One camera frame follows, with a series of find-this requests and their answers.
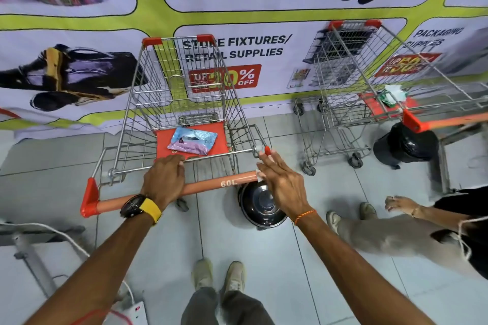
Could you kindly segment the white power strip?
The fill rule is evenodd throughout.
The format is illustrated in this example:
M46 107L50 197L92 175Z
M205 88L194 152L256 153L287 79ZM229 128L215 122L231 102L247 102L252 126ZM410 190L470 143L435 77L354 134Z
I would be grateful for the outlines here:
M149 325L144 302L139 301L129 307L116 303L103 325Z

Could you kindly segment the person's left shoe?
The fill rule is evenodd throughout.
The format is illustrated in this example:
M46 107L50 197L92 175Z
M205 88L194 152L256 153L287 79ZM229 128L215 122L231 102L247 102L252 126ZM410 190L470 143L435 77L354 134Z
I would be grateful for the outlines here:
M191 273L191 281L195 291L202 288L214 288L212 263L207 258L195 262Z

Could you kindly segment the grey metal stand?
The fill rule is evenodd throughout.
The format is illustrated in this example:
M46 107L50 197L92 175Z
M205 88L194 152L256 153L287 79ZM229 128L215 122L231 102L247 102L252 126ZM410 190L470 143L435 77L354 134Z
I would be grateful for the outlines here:
M42 237L44 237L42 243L69 242L78 256L87 257L88 253L80 245L85 231L86 228L82 225L74 225L59 230L45 223L12 223L0 219L0 237L10 236L16 249L15 259L21 260L26 265L46 299L56 292L57 285L41 256L35 251L30 238L41 242Z

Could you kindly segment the person's grey trousers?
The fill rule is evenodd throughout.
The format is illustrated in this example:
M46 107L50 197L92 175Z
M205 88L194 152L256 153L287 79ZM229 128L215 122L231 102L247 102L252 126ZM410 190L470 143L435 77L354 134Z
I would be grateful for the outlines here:
M214 288L196 290L181 316L180 325L219 325L218 304ZM263 304L241 291L227 292L220 304L227 325L275 325Z

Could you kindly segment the person's right forearm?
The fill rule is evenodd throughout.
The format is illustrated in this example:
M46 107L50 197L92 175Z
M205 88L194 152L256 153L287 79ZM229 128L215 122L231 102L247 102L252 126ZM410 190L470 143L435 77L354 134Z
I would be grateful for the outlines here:
M361 325L436 325L316 213L297 223Z

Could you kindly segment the person's left forearm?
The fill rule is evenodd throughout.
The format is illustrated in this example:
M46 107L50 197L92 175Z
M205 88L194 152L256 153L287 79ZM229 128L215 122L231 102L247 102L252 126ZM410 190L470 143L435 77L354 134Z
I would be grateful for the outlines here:
M153 225L146 213L126 219L24 325L69 325L89 311L110 310Z

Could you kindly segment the blue and pink packet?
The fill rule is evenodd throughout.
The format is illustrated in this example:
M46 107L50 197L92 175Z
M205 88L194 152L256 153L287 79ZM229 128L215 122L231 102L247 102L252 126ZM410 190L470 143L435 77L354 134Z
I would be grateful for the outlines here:
M189 127L175 129L167 149L206 156L212 149L218 134Z

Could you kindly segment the person's right hand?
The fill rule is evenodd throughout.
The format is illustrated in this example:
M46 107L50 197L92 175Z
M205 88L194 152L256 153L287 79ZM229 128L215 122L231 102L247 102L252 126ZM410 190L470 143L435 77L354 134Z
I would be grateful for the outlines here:
M268 188L278 208L284 211L287 217L289 217L294 224L297 224L306 216L316 214L316 211L308 203L303 176L297 173L297 180L287 180L284 178L282 176L283 158L275 150L271 150L269 148L265 149L268 150L268 153L260 153L265 153L266 155L270 156L271 160L273 160L280 167L280 173L264 173L267 179L266 184L268 185Z

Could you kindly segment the printed wall banner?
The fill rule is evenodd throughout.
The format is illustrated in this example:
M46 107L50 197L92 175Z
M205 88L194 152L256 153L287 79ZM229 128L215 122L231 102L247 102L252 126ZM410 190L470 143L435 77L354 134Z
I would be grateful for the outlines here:
M314 37L380 20L447 75L488 78L488 0L0 0L0 132L117 133L143 39L212 34L247 115L316 91Z

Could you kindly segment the black round pot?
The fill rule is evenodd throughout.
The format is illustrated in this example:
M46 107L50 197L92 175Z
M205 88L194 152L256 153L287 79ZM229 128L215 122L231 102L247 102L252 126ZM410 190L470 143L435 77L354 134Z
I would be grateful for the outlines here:
M237 199L244 217L257 230L278 227L287 219L280 210L265 181L253 181L238 188Z

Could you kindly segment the white and green packet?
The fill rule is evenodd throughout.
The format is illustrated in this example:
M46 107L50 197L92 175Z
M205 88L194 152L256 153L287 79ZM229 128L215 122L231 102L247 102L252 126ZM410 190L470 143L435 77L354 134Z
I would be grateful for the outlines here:
M378 95L378 100L386 107L394 108L399 103L405 102L407 95L407 91L401 85L385 85Z

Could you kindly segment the person's left hand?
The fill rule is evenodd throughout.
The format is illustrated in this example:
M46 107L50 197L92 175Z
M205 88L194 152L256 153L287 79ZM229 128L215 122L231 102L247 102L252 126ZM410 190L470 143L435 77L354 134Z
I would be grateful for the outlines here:
M154 170L154 164L143 177L141 194L152 199L164 211L180 197L185 185L184 170Z

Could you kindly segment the person's shoe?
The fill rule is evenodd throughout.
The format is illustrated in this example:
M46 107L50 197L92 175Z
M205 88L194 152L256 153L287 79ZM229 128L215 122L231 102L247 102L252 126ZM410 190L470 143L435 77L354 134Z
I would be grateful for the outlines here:
M241 261L233 261L226 273L222 293L224 296L230 292L244 292L246 282L246 271Z
M202 288L214 288L212 263L207 258L195 262L191 273L191 281L195 291Z

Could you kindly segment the person's right shoe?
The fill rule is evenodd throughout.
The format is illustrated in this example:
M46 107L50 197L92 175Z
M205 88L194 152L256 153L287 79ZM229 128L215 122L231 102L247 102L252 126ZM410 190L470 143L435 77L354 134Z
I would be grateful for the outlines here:
M246 282L246 271L241 261L233 261L226 273L222 293L224 296L230 292L244 292Z

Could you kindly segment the black bin with bag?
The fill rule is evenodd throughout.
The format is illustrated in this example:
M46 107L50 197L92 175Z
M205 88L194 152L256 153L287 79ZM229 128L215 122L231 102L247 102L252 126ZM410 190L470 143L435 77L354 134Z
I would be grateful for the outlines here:
M430 162L439 150L440 141L433 131L415 133L402 123L375 141L375 158L393 170L402 163Z

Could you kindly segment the red thread wristband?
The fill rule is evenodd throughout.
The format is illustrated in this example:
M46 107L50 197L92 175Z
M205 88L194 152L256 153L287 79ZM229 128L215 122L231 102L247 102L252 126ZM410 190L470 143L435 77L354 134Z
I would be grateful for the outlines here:
M107 317L113 314L113 310L96 309L71 322L69 325L103 325Z

